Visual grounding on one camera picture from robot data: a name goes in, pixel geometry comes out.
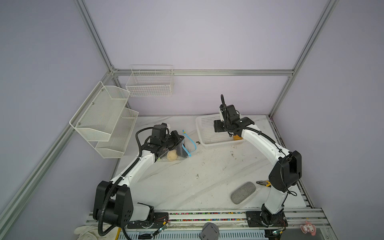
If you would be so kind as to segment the yellow-brown toy potato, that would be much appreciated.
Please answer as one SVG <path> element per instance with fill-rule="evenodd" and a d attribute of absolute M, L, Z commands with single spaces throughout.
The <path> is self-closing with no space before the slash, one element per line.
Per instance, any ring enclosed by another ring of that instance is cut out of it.
<path fill-rule="evenodd" d="M 239 141 L 239 140 L 242 140 L 243 138 L 238 136 L 238 135 L 235 135 L 235 136 L 233 136 L 233 139 L 234 139 L 234 141 Z"/>

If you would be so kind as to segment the cream toy potato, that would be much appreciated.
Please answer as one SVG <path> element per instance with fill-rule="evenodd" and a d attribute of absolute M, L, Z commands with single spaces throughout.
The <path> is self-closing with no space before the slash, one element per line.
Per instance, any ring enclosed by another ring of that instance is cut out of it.
<path fill-rule="evenodd" d="M 179 156 L 178 156 L 176 150 L 172 150 L 172 151 L 169 151 L 169 152 L 167 153 L 167 160 L 168 160 L 169 162 L 176 161 L 178 158 L 179 158 Z"/>

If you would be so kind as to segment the black toy avocado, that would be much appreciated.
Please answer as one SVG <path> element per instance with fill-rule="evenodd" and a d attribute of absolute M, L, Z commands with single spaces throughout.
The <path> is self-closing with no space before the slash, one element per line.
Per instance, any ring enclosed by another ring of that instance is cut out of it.
<path fill-rule="evenodd" d="M 183 144 L 177 147 L 177 154 L 181 158 L 187 158 L 189 156 L 188 153 L 185 151 L 185 146 Z"/>

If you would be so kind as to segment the clear zip bag blue zipper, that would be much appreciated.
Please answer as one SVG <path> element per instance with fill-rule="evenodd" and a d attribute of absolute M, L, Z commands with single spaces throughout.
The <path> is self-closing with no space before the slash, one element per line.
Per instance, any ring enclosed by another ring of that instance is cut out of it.
<path fill-rule="evenodd" d="M 177 131 L 172 131 L 167 135 L 166 148 L 160 153 L 157 162 L 175 162 L 182 161 L 192 156 L 192 153 L 197 150 L 197 143 L 182 130 L 179 134 Z"/>

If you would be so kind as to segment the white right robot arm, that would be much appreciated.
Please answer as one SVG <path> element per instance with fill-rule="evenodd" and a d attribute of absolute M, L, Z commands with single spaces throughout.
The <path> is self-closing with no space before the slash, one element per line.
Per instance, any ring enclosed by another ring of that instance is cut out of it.
<path fill-rule="evenodd" d="M 272 164 L 268 181 L 271 190 L 262 204 L 260 216 L 256 222 L 264 227 L 271 227 L 283 217 L 285 201 L 289 195 L 297 196 L 292 187 L 302 177 L 302 156 L 297 151 L 289 151 L 263 133 L 255 122 L 248 117 L 241 117 L 234 105 L 220 105 L 219 120 L 214 121 L 216 133 L 227 132 L 229 136 L 239 136 L 256 147 Z"/>

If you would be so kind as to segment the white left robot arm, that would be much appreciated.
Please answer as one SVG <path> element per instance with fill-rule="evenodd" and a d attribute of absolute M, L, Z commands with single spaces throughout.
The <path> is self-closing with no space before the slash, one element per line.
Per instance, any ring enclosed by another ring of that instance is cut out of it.
<path fill-rule="evenodd" d="M 137 131 L 135 139 L 138 145 L 136 158 L 116 177 L 97 186 L 93 218 L 98 222 L 100 237 L 115 228 L 125 233 L 127 227 L 151 228 L 159 221 L 168 221 L 168 214 L 156 214 L 153 206 L 134 203 L 131 187 L 149 167 L 167 155 L 188 157 L 185 136 L 176 130 L 171 131 L 167 124 L 162 123 Z"/>

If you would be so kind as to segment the white mesh two-tier shelf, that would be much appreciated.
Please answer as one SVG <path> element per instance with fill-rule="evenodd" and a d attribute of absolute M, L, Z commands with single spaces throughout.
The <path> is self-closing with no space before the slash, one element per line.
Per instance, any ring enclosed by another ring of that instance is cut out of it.
<path fill-rule="evenodd" d="M 126 152 L 139 115 L 128 108 L 130 95 L 99 82 L 69 122 L 104 159 L 120 159 Z"/>

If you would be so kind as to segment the grey oval stone pad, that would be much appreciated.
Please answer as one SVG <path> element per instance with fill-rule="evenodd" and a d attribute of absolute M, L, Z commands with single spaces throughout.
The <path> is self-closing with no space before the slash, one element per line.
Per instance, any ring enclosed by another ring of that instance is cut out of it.
<path fill-rule="evenodd" d="M 256 185 L 252 182 L 246 182 L 236 190 L 234 190 L 231 194 L 231 201 L 235 205 L 239 205 L 244 200 L 246 200 L 250 195 L 252 195 L 256 191 Z"/>

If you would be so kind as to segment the grey plastic device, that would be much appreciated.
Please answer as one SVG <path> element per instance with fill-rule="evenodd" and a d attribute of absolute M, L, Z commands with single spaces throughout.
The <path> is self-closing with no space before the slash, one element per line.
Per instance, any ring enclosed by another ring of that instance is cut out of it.
<path fill-rule="evenodd" d="M 203 226 L 202 232 L 199 234 L 201 240 L 218 240 L 220 230 L 214 223 L 208 222 Z"/>

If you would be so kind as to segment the white cloth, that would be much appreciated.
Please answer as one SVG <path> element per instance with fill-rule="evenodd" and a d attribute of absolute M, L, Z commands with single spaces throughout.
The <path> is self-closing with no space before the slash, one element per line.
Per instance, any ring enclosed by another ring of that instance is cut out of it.
<path fill-rule="evenodd" d="M 74 230 L 78 240 L 116 240 L 120 233 L 119 228 L 114 228 L 105 236 L 100 236 L 97 226 L 81 226 Z"/>

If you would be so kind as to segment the pink plush toy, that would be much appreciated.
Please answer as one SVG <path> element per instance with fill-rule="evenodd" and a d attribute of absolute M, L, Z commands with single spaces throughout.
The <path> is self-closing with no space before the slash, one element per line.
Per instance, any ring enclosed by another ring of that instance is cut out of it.
<path fill-rule="evenodd" d="M 308 221 L 305 221 L 303 225 L 300 225 L 300 229 L 303 234 L 310 234 L 311 236 L 315 236 L 317 233 L 316 226 Z"/>

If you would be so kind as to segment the yellow handled pliers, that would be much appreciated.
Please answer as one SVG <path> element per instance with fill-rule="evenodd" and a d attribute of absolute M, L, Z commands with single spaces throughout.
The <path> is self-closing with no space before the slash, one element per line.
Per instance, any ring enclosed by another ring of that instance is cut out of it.
<path fill-rule="evenodd" d="M 265 187 L 268 187 L 268 188 L 270 188 L 272 186 L 270 181 L 268 181 L 268 180 L 266 180 L 266 181 L 256 181 L 256 184 L 261 185 L 261 186 L 265 186 Z"/>

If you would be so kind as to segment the aluminium rail base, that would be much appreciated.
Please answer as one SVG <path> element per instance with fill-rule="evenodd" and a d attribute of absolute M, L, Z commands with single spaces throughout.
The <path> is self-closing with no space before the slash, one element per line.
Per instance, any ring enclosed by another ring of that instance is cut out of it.
<path fill-rule="evenodd" d="M 172 230 L 196 230 L 206 223 L 213 223 L 225 230 L 240 228 L 298 229 L 306 223 L 314 225 L 317 229 L 331 227 L 323 210 L 313 208 L 285 209 L 280 215 L 275 216 L 269 225 L 262 223 L 262 211 L 259 209 L 153 212 L 150 217 L 151 219 L 147 222 L 131 220 L 128 229 L 158 229 L 163 222 L 169 223 Z"/>

